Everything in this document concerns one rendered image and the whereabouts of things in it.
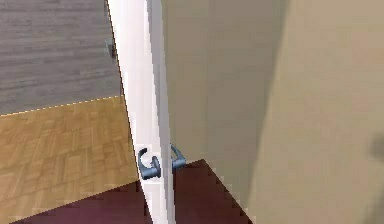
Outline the white room door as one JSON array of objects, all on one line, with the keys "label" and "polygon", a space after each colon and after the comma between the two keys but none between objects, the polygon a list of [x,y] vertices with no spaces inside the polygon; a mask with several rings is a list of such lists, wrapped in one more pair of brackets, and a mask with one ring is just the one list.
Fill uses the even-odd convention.
[{"label": "white room door", "polygon": [[[161,0],[107,0],[138,174],[153,224],[176,224]],[[159,160],[161,177],[138,167]]]}]

